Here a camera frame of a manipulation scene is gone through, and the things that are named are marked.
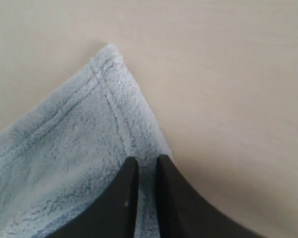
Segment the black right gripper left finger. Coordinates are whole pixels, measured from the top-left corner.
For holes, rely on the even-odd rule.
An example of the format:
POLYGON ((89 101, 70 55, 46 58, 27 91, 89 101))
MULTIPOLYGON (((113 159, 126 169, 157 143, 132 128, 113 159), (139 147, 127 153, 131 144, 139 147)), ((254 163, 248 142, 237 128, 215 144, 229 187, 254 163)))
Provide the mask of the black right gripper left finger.
POLYGON ((139 165, 127 157, 103 193, 79 216, 49 238, 133 238, 139 191, 139 165))

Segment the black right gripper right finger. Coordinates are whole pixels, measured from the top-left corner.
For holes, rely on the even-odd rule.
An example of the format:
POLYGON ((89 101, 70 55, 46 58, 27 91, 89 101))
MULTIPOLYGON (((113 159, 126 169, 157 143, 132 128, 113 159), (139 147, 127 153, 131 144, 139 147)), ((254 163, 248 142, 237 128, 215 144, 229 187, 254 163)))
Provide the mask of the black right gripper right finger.
POLYGON ((203 198, 167 155, 155 172, 155 206, 162 238, 260 238, 203 198))

